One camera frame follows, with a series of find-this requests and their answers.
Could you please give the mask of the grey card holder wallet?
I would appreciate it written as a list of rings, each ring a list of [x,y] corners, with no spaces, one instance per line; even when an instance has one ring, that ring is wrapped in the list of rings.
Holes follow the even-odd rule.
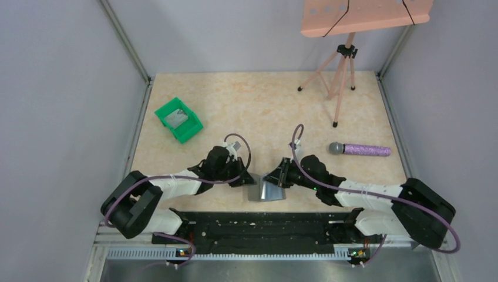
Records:
[[[285,191],[275,184],[266,182],[259,174],[251,173],[255,184],[247,187],[247,199],[250,202],[274,202],[285,200]]]

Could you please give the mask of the silver credit card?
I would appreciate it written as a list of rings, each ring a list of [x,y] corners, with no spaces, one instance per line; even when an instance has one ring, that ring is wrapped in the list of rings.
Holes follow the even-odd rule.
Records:
[[[169,116],[171,120],[175,122],[183,122],[188,119],[188,114],[186,114],[182,109],[176,109]]]
[[[188,115],[180,109],[168,114],[167,116],[165,116],[163,118],[166,125],[170,126],[173,129],[178,128],[184,122],[186,122],[188,119],[189,119]]]

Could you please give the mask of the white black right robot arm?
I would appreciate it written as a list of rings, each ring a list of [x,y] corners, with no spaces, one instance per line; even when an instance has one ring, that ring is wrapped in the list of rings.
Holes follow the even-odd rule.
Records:
[[[456,243],[452,251],[460,248],[460,239],[451,226],[455,208],[419,179],[408,178],[399,185],[358,183],[330,173],[319,158],[310,155],[300,163],[283,158],[264,180],[281,188],[309,188],[328,206],[354,208],[358,213],[353,216],[353,225],[364,236],[408,236],[441,251],[444,239],[451,234]]]

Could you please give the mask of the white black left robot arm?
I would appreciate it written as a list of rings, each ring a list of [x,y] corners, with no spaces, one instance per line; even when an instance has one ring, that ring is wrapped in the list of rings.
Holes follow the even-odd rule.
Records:
[[[132,171],[104,201],[100,212],[126,239],[143,232],[174,235],[184,220],[174,211],[160,210],[160,202],[202,194],[216,183],[230,187],[256,184],[238,156],[240,146],[239,142],[214,146],[199,164],[176,174],[146,176]]]

